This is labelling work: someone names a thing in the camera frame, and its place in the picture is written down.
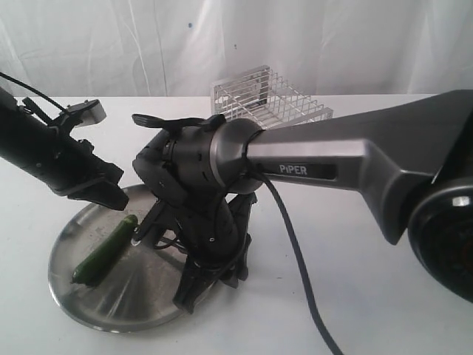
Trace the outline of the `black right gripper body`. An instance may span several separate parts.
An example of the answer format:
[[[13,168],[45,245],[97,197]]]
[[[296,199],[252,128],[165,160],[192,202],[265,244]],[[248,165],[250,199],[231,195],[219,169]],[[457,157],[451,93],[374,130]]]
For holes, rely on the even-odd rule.
[[[237,195],[231,201],[218,197],[208,205],[184,204],[174,208],[179,241],[199,266],[216,268],[216,282],[237,288],[248,278],[248,233],[254,195]]]

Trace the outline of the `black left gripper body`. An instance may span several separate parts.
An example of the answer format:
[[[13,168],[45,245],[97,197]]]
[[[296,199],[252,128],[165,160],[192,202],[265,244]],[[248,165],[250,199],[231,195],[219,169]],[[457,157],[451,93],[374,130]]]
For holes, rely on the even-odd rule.
[[[94,155],[93,145],[87,140],[63,140],[51,163],[51,190],[73,200],[87,200],[86,188],[99,180],[118,185],[123,175],[121,168]]]

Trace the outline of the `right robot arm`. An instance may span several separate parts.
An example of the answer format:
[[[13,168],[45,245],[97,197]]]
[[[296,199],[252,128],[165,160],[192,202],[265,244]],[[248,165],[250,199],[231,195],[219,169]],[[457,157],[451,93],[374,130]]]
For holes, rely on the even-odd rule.
[[[385,239],[408,234],[423,267],[472,299],[472,91],[263,129],[222,114],[164,120],[133,168],[156,197],[138,237],[175,233],[187,259],[174,304],[192,312],[217,281],[248,276],[248,220],[265,180],[359,192]]]

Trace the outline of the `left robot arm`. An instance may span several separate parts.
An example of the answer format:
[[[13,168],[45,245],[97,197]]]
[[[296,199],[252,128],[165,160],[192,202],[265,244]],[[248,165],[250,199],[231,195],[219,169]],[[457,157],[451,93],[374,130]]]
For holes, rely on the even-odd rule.
[[[19,105],[2,90],[1,157],[58,196],[122,211],[129,202],[118,185],[123,170],[94,155],[88,140],[70,135],[74,127],[98,124],[105,117],[98,99],[69,106],[52,119],[30,98]]]

